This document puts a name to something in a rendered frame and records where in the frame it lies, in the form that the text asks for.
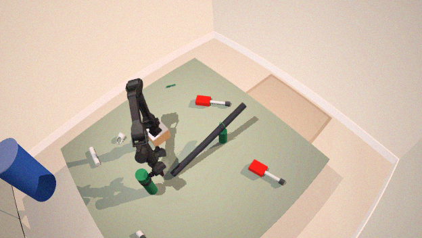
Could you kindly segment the green cylinder with loop top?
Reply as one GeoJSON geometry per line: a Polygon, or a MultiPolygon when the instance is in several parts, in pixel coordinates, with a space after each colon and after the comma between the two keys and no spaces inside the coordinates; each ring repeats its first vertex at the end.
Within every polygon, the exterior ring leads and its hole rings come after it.
{"type": "Polygon", "coordinates": [[[225,144],[227,142],[227,129],[225,128],[219,135],[219,142],[225,144]]]}

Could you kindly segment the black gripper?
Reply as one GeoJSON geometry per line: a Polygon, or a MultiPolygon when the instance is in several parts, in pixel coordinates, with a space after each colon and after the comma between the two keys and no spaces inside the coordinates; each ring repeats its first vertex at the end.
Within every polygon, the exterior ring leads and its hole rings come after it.
{"type": "Polygon", "coordinates": [[[150,167],[152,167],[153,171],[156,174],[159,174],[161,176],[164,176],[163,169],[165,169],[166,166],[165,166],[165,164],[163,162],[161,162],[161,161],[158,162],[158,160],[156,160],[156,157],[155,157],[154,153],[155,152],[152,149],[151,149],[150,152],[148,152],[148,157],[147,157],[146,163],[150,167]]]}

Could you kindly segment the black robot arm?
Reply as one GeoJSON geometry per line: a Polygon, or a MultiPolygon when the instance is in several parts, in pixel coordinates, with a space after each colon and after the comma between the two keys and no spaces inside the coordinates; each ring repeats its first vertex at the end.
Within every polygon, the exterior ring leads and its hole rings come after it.
{"type": "MultiPolygon", "coordinates": [[[[126,84],[127,99],[129,100],[129,107],[131,111],[131,139],[133,147],[136,147],[135,161],[142,164],[145,163],[148,157],[148,152],[151,151],[149,145],[148,132],[156,137],[162,129],[159,128],[159,120],[148,110],[147,103],[144,99],[142,89],[143,81],[141,78],[128,80],[126,84]],[[141,120],[141,114],[143,119],[141,120]],[[147,128],[149,131],[147,132],[147,128]],[[138,141],[135,143],[135,141],[138,141]]],[[[166,151],[163,147],[156,146],[153,150],[156,160],[159,157],[166,157],[166,151]]]]}

